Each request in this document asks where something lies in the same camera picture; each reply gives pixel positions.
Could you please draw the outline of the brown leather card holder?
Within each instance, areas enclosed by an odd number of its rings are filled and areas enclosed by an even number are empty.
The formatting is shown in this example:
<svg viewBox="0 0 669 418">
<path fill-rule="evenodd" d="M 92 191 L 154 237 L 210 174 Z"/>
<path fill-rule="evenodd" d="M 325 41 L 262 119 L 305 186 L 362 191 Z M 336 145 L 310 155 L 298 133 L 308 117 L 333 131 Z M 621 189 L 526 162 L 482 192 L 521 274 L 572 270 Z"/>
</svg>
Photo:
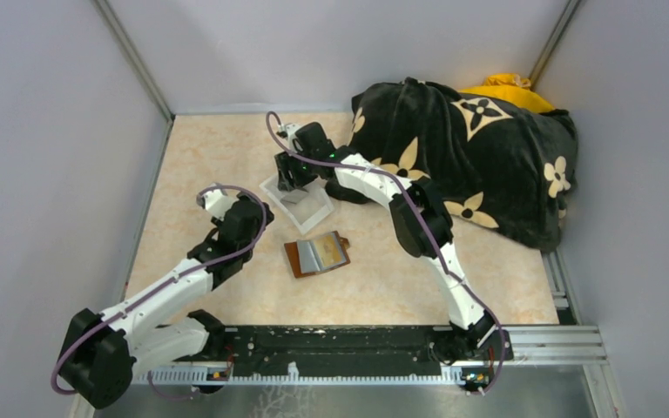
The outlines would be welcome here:
<svg viewBox="0 0 669 418">
<path fill-rule="evenodd" d="M 288 264 L 296 279 L 321 275 L 349 265 L 349 248 L 349 240 L 337 231 L 284 244 Z"/>
</svg>

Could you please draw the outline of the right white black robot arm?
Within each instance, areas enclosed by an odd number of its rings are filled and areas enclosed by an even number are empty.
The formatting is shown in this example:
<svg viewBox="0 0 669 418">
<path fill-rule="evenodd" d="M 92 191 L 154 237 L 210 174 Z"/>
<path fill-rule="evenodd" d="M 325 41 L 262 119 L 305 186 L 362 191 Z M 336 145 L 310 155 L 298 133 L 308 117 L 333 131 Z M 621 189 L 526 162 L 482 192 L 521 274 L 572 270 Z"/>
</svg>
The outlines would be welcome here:
<svg viewBox="0 0 669 418">
<path fill-rule="evenodd" d="M 456 349 L 467 359 L 479 358 L 500 340 L 498 353 L 507 348 L 503 325 L 472 290 L 456 254 L 452 218 L 435 184 L 426 177 L 399 177 L 371 163 L 348 146 L 334 147 L 318 123 L 280 124 L 270 111 L 266 126 L 273 141 L 291 158 L 322 179 L 338 184 L 389 210 L 402 249 L 434 270 L 434 278 L 448 308 Z"/>
</svg>

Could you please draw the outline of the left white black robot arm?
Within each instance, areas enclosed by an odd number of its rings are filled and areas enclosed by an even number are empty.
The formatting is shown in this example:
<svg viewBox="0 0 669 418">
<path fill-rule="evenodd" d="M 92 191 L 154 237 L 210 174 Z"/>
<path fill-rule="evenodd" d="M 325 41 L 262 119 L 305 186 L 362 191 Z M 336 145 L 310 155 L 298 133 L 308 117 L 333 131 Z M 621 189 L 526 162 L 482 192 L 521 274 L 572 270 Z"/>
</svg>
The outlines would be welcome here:
<svg viewBox="0 0 669 418">
<path fill-rule="evenodd" d="M 133 378 L 178 359 L 201 356 L 227 360 L 231 354 L 225 325 L 196 310 L 167 325 L 166 319 L 239 273 L 274 220 L 270 207 L 253 193 L 211 186 L 197 198 L 212 216 L 213 229 L 176 267 L 144 290 L 98 313 L 85 308 L 68 326 L 52 389 L 79 394 L 94 408 L 106 408 L 129 388 Z"/>
</svg>

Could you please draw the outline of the white translucent plastic card box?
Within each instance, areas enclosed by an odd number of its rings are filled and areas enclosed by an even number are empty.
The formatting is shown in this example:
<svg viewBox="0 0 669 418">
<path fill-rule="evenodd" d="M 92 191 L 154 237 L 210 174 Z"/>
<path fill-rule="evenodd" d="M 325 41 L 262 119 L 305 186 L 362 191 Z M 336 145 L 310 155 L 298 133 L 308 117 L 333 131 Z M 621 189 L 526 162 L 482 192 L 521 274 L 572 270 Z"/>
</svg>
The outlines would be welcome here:
<svg viewBox="0 0 669 418">
<path fill-rule="evenodd" d="M 278 188 L 278 175 L 274 174 L 260 184 L 260 189 L 302 235 L 311 232 L 335 211 L 332 199 L 317 180 L 302 189 L 283 192 Z"/>
</svg>

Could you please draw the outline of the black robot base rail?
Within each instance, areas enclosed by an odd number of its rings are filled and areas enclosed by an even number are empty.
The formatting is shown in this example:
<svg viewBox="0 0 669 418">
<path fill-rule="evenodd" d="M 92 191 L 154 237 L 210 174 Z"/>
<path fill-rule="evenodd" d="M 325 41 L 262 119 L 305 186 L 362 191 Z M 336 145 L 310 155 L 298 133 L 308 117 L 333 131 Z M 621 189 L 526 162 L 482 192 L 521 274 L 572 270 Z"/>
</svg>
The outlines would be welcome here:
<svg viewBox="0 0 669 418">
<path fill-rule="evenodd" d="M 444 367 L 475 361 L 494 372 L 514 353 L 508 332 L 486 340 L 453 326 L 232 326 L 204 310 L 187 314 L 209 333 L 186 361 L 220 361 L 233 377 L 436 377 Z"/>
</svg>

